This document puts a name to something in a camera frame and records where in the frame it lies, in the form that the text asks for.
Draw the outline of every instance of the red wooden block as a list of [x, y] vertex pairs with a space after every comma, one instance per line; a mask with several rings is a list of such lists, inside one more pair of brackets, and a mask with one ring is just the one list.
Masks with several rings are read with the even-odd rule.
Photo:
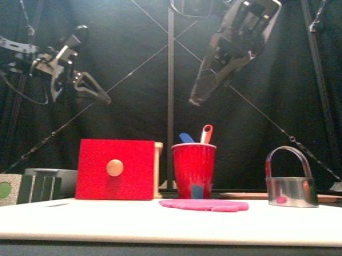
[[83, 139], [75, 198], [153, 200], [154, 158], [154, 141]]

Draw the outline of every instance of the cable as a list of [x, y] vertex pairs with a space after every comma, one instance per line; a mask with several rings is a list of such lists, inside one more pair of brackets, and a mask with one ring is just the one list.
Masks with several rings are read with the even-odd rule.
[[0, 70], [0, 76], [9, 86], [9, 88], [17, 93], [19, 94], [25, 99], [27, 99], [30, 102], [35, 103], [35, 104], [39, 104], [39, 105], [47, 105], [49, 104], [49, 96], [47, 96], [47, 93], [46, 93], [46, 89], [43, 87], [43, 90], [45, 90], [45, 95], [46, 95], [46, 101], [45, 102], [39, 102], [37, 100], [34, 100], [33, 98], [30, 98], [23, 92], [21, 92], [15, 86], [11, 84], [11, 82], [9, 81], [6, 75], [5, 75], [5, 72]]

